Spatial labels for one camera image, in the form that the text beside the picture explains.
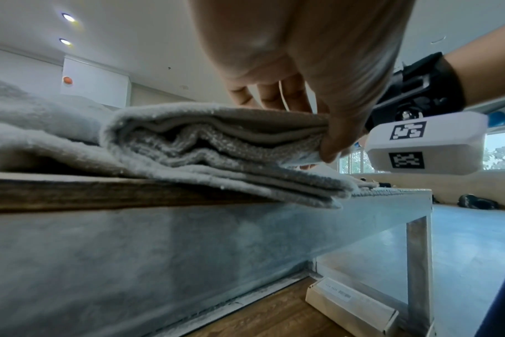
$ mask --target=window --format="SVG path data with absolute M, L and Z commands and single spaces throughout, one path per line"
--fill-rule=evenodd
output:
M 484 170 L 505 170 L 505 132 L 486 136 L 483 165 Z
M 367 153 L 363 149 L 358 149 L 346 157 L 340 159 L 340 173 L 358 174 L 358 173 L 385 173 L 377 171 L 371 165 Z

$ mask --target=white device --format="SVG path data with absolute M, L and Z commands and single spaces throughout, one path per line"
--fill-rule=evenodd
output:
M 380 171 L 464 175 L 482 169 L 487 116 L 458 112 L 380 124 L 365 152 Z

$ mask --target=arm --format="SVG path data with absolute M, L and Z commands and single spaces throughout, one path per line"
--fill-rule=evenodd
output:
M 445 55 L 466 106 L 505 96 L 505 26 Z

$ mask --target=ceiling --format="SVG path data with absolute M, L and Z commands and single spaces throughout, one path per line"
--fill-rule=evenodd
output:
M 64 20 L 63 12 L 78 23 Z M 449 52 L 503 24 L 505 0 L 418 0 L 397 65 Z M 71 54 L 121 69 L 135 83 L 229 103 L 183 0 L 0 0 L 0 48 L 58 64 Z

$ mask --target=black wrist strap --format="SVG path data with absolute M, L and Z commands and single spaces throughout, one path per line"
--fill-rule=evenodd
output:
M 442 53 L 425 57 L 393 74 L 366 129 L 405 119 L 462 111 L 465 98 L 458 76 Z

